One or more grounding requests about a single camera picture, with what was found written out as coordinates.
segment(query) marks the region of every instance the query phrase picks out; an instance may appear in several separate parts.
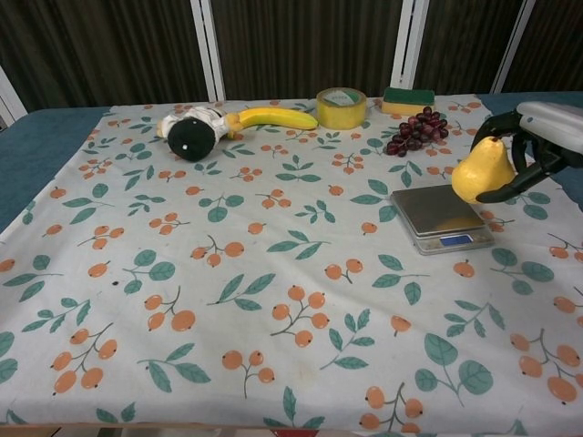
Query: yellow sponge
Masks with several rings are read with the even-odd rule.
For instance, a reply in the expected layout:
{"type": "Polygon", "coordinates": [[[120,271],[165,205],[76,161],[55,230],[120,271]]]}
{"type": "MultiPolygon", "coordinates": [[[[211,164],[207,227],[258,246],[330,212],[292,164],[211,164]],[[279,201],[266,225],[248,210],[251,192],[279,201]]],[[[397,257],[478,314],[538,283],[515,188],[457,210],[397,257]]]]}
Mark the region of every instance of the yellow sponge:
{"type": "Polygon", "coordinates": [[[401,89],[387,87],[384,90],[381,111],[385,114],[414,116],[424,107],[435,109],[435,93],[429,89],[401,89]]]}

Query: tape roll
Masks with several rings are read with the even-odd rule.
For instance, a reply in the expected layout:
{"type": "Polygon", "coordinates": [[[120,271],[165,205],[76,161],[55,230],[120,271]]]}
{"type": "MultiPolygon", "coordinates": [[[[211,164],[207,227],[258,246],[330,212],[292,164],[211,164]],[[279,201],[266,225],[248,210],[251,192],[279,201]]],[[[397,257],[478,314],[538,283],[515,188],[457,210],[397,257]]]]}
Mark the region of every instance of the tape roll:
{"type": "Polygon", "coordinates": [[[347,130],[366,118],[366,96],[352,88],[328,88],[316,96],[318,122],[329,129],[347,130]]]}

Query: digital scale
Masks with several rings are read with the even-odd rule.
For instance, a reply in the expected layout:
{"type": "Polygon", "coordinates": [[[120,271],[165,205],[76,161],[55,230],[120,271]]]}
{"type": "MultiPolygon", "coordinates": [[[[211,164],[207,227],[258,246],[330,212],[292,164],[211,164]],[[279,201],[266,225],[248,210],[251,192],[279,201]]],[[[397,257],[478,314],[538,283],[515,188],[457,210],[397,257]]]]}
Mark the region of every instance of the digital scale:
{"type": "Polygon", "coordinates": [[[484,221],[451,185],[397,190],[391,201],[422,255],[494,244],[484,221]]]}

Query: curtain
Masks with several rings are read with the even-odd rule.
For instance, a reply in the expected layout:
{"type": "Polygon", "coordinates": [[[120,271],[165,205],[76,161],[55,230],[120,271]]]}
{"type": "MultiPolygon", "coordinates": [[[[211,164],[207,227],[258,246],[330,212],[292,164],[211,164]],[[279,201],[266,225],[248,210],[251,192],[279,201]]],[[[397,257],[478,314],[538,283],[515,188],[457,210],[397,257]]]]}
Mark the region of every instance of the curtain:
{"type": "Polygon", "coordinates": [[[522,0],[431,0],[414,88],[489,93],[522,0]]]}
{"type": "Polygon", "coordinates": [[[29,112],[208,100],[189,0],[2,0],[0,65],[29,112]]]}
{"type": "Polygon", "coordinates": [[[583,91],[583,2],[537,0],[503,91],[583,91]]]}
{"type": "Polygon", "coordinates": [[[401,0],[212,0],[229,99],[389,85],[401,0]]]}

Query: yellow pear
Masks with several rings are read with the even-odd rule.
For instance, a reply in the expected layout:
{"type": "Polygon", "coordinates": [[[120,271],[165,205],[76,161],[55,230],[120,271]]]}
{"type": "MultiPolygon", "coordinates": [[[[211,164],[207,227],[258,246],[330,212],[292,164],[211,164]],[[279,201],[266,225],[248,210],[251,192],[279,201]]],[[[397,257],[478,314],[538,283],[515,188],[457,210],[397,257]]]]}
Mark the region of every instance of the yellow pear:
{"type": "Polygon", "coordinates": [[[485,137],[452,173],[452,188],[467,203],[479,203],[476,196],[498,189],[515,176],[501,139],[485,137]]]}

